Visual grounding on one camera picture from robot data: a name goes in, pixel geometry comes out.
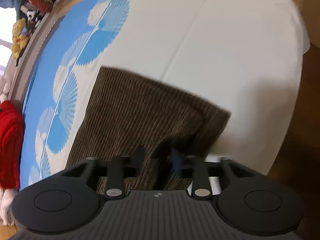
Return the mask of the panda plush toy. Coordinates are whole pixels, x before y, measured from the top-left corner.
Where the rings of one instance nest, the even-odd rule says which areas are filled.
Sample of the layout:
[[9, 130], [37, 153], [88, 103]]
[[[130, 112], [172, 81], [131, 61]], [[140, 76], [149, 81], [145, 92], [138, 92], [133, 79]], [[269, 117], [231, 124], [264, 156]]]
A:
[[43, 15], [39, 10], [28, 10], [27, 11], [27, 26], [36, 29], [43, 19]]

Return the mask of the yellow bear plush toy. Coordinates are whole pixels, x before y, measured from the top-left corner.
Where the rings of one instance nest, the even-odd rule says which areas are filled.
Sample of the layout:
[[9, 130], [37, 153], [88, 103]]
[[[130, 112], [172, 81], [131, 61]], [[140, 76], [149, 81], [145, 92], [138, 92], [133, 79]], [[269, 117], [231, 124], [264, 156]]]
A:
[[15, 59], [17, 59], [22, 49], [29, 41], [28, 29], [25, 18], [17, 20], [12, 27], [12, 45], [11, 52]]

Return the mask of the red folded blanket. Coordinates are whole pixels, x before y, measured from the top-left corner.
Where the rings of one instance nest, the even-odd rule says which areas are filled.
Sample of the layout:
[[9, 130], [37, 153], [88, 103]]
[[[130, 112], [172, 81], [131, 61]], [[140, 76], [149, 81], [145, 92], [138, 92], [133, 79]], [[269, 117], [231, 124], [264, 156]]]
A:
[[1, 188], [20, 187], [20, 154], [24, 121], [10, 101], [1, 103]]

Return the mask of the cream folded blanket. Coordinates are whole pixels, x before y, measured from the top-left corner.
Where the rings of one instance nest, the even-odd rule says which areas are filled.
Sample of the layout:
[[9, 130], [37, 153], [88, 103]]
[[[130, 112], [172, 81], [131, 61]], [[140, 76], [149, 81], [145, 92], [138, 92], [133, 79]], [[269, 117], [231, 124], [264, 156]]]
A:
[[11, 204], [16, 195], [17, 189], [3, 189], [0, 191], [0, 217], [1, 226], [14, 225], [14, 218], [11, 211]]

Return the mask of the white round plush toy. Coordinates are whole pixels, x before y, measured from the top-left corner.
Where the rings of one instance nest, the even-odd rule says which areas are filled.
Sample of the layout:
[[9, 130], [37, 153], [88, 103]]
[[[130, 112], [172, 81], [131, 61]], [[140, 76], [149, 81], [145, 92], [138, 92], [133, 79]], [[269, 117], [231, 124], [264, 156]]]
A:
[[1, 75], [0, 80], [0, 102], [3, 103], [8, 100], [11, 89], [11, 78], [8, 75]]

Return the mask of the blue white patterned bedsheet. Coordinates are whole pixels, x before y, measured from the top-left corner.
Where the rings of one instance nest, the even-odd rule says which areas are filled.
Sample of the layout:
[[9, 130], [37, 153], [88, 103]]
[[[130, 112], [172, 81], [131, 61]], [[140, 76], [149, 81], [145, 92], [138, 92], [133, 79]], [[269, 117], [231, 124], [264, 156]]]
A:
[[292, 0], [83, 0], [55, 22], [23, 106], [21, 188], [61, 171], [102, 66], [231, 112], [208, 160], [267, 174], [289, 127], [310, 41]]

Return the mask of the dark brown corduroy pants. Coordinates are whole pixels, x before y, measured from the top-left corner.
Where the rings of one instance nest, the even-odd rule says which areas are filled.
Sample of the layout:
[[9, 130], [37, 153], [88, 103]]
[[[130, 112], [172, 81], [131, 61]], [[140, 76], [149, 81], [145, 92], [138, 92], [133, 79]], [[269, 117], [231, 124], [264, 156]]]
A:
[[116, 68], [99, 70], [67, 167], [95, 157], [110, 161], [143, 147], [144, 166], [125, 181], [130, 190], [185, 190], [170, 155], [205, 158], [225, 129], [230, 112], [193, 94]]

